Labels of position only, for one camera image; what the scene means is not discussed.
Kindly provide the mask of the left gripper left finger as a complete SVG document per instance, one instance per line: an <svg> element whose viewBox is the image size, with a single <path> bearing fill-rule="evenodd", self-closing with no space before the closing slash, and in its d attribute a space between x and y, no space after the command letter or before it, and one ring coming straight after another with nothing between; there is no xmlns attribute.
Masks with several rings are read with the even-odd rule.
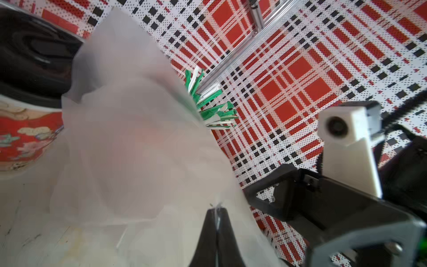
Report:
<svg viewBox="0 0 427 267"><path fill-rule="evenodd" d="M215 267L217 229L214 209L206 212L195 253L189 267Z"/></svg>

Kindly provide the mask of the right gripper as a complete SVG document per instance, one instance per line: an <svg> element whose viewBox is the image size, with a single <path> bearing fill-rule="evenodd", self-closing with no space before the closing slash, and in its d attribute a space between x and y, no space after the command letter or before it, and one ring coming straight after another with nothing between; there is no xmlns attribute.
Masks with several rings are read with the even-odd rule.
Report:
<svg viewBox="0 0 427 267"><path fill-rule="evenodd" d="M356 253L358 267L413 267L426 224L401 206L306 169L283 164L247 186L248 203L292 226L307 241L303 265L331 267Z"/></svg>

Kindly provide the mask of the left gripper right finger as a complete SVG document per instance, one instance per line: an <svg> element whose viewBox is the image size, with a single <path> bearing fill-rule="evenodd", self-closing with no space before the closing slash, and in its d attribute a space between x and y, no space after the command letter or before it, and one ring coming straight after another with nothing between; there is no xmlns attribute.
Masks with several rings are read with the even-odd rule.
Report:
<svg viewBox="0 0 427 267"><path fill-rule="evenodd" d="M217 211L217 263L218 267L245 267L234 231L231 225L229 213L225 208Z"/></svg>

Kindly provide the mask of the clear plastic carrier bag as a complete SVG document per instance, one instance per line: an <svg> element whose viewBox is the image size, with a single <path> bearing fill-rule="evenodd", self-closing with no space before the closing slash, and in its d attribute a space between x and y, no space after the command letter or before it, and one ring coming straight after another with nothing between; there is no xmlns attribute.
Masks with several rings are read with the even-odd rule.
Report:
<svg viewBox="0 0 427 267"><path fill-rule="evenodd" d="M225 208L246 267L282 267L153 38L115 8L72 60L63 130L1 173L3 267L189 267Z"/></svg>

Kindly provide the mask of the red milk tea cup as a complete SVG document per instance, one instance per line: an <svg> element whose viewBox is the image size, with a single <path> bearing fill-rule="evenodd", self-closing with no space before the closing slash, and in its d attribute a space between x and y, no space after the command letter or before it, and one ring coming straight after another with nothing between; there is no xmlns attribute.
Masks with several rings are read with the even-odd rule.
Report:
<svg viewBox="0 0 427 267"><path fill-rule="evenodd" d="M81 45L52 23L1 8L1 173L34 164L63 130L61 97Z"/></svg>

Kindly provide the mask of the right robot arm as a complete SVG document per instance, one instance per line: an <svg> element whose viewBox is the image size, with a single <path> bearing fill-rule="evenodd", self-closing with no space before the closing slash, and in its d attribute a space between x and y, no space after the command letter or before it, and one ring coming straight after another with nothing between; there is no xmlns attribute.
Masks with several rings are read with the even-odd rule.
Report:
<svg viewBox="0 0 427 267"><path fill-rule="evenodd" d="M244 190L249 204L308 240L303 265L427 264L427 140L399 124L426 92L387 117L376 101L345 102L319 113L324 142L316 171L283 164Z"/></svg>

